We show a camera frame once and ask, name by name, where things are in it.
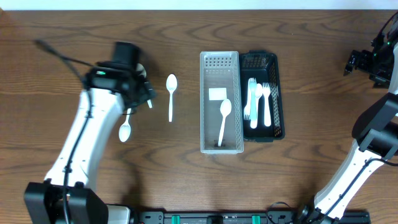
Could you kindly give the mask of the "white plastic spoon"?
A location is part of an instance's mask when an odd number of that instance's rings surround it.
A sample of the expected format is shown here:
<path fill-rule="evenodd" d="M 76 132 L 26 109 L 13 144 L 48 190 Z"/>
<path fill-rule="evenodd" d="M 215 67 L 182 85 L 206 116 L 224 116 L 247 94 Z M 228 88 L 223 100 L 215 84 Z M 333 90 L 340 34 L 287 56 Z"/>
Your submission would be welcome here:
<path fill-rule="evenodd" d="M 250 127 L 252 129 L 257 128 L 258 124 L 258 106 L 259 106 L 259 99 L 262 97 L 262 85 L 260 83 L 257 84 L 256 92 L 255 92 L 255 112 L 256 112 L 256 118 L 251 120 Z"/>
<path fill-rule="evenodd" d="M 147 76 L 144 66 L 140 63 L 137 64 L 136 71 L 139 72 L 139 74 L 142 75 L 144 78 Z M 147 104 L 148 104 L 149 108 L 152 108 L 151 100 L 147 100 Z"/>
<path fill-rule="evenodd" d="M 131 135 L 131 125 L 129 124 L 130 115 L 131 115 L 131 109 L 128 108 L 125 122 L 119 128 L 119 140 L 121 142 L 126 142 Z"/>
<path fill-rule="evenodd" d="M 172 122 L 172 118 L 173 118 L 173 93 L 174 91 L 177 89 L 178 87 L 178 81 L 177 81 L 177 77 L 171 73 L 168 77 L 167 77 L 167 81 L 166 81 L 166 88 L 170 93 L 170 97 L 169 97 L 169 122 Z"/>

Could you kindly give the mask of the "white plastic spoon horizontal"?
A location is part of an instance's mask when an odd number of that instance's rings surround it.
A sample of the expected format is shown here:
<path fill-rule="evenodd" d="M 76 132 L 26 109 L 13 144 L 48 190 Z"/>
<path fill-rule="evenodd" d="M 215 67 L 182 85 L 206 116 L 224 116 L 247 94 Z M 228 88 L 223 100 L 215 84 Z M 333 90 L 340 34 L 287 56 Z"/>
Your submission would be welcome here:
<path fill-rule="evenodd" d="M 222 145 L 226 117 L 230 114 L 231 109 L 232 109 L 231 101 L 229 99 L 223 100 L 223 102 L 221 103 L 221 106 L 220 106 L 222 122 L 221 122 L 221 127 L 220 127 L 219 138 L 218 138 L 218 147 L 221 147 L 221 145 Z"/>

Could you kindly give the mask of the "white plastic fork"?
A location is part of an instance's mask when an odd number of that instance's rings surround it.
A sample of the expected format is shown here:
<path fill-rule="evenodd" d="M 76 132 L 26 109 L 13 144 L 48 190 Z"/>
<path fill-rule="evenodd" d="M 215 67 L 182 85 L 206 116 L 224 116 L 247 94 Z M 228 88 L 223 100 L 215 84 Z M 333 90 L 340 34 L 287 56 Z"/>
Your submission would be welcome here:
<path fill-rule="evenodd" d="M 269 97 L 271 94 L 271 88 L 268 83 L 262 84 L 262 94 L 264 96 L 264 126 L 271 126 L 271 112 L 269 107 Z"/>
<path fill-rule="evenodd" d="M 244 120 L 250 120 L 250 109 L 251 109 L 251 91 L 247 91 L 247 102 L 246 106 L 244 107 Z"/>
<path fill-rule="evenodd" d="M 249 79 L 249 89 L 251 92 L 251 110 L 250 110 L 250 120 L 254 121 L 257 119 L 256 115 L 256 102 L 255 102 L 255 94 L 256 94 L 256 88 L 257 88 L 257 81 L 255 78 L 250 78 Z"/>

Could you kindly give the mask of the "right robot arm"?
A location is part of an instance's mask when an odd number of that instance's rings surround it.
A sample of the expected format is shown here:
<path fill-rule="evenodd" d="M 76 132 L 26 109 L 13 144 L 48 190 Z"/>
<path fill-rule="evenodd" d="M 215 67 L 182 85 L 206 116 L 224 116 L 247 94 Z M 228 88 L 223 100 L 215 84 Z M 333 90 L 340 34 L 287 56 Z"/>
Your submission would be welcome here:
<path fill-rule="evenodd" d="M 352 51 L 345 74 L 360 70 L 388 92 L 364 111 L 352 130 L 351 149 L 327 185 L 304 205 L 294 223 L 346 223 L 344 212 L 350 200 L 380 166 L 390 165 L 397 155 L 397 14 L 385 23 L 388 33 L 379 31 L 372 51 Z"/>

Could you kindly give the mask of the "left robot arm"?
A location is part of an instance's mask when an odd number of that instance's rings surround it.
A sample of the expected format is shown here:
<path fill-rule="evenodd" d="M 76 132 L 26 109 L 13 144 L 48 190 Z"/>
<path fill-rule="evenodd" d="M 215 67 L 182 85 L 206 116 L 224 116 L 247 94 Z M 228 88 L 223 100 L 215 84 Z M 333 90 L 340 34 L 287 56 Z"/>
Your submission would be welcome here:
<path fill-rule="evenodd" d="M 139 63 L 140 49 L 115 42 L 111 60 L 80 75 L 67 57 L 43 40 L 35 44 L 58 57 L 82 84 L 78 110 L 63 148 L 44 181 L 30 182 L 24 202 L 32 223 L 138 223 L 127 205 L 104 203 L 95 193 L 97 171 L 116 121 L 156 96 Z"/>

